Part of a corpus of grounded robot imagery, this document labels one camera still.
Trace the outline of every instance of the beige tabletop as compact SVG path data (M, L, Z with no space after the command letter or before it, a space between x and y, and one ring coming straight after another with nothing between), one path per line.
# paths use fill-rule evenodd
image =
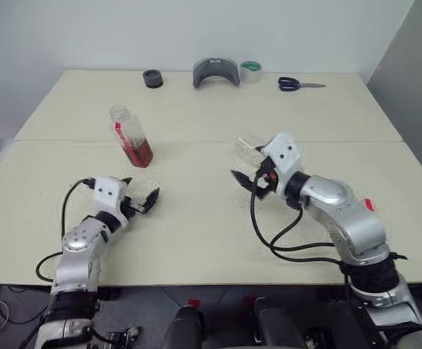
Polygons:
M20 130L18 140L112 140L108 110L126 105L152 141L233 141L290 130L298 141L400 141L356 74L264 73L236 88L223 78L192 86L190 72L163 72L149 89L140 71L67 71ZM282 92L279 76L326 84Z
M17 141L0 163L0 283L41 284L37 262L60 249L60 209L69 185L86 176L132 176L130 194L144 198L159 185L160 199L136 217L106 252L103 285L332 284L342 282L334 265L290 263L275 258L250 224L250 194L230 169L252 171L234 142L152 141L154 159L132 167L115 142ZM391 249L405 254L398 268L422 281L422 168L402 142L301 142L304 167L349 183L358 198L371 198L386 226ZM68 228L92 213L87 188L68 205ZM257 204L266 237L295 213L275 195ZM326 241L308 214L285 244ZM298 252L338 257L333 249ZM54 271L49 262L43 270Z

